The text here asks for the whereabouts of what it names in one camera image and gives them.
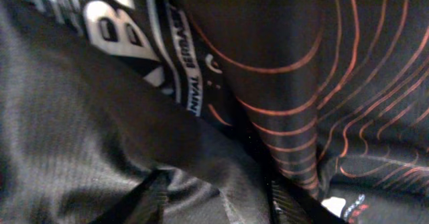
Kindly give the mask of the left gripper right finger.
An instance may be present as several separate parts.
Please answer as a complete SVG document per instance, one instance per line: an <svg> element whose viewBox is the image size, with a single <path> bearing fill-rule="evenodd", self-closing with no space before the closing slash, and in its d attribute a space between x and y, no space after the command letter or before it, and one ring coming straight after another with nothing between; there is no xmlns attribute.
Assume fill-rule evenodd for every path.
<svg viewBox="0 0 429 224"><path fill-rule="evenodd" d="M269 172L267 180L272 223L347 224L281 174Z"/></svg>

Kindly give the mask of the black orange-patterned jersey shirt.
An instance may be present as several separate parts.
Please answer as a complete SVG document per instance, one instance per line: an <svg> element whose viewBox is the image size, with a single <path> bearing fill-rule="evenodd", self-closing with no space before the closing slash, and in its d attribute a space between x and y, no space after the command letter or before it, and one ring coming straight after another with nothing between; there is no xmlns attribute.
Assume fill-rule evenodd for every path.
<svg viewBox="0 0 429 224"><path fill-rule="evenodd" d="M428 222L428 0L1 0L1 222Z"/></svg>

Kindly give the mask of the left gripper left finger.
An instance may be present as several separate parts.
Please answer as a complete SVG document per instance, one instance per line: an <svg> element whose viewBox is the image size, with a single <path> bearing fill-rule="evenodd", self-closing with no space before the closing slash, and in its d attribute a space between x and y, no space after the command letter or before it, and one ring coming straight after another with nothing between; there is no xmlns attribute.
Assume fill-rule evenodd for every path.
<svg viewBox="0 0 429 224"><path fill-rule="evenodd" d="M167 202L167 174L154 170L140 185L90 224L162 224Z"/></svg>

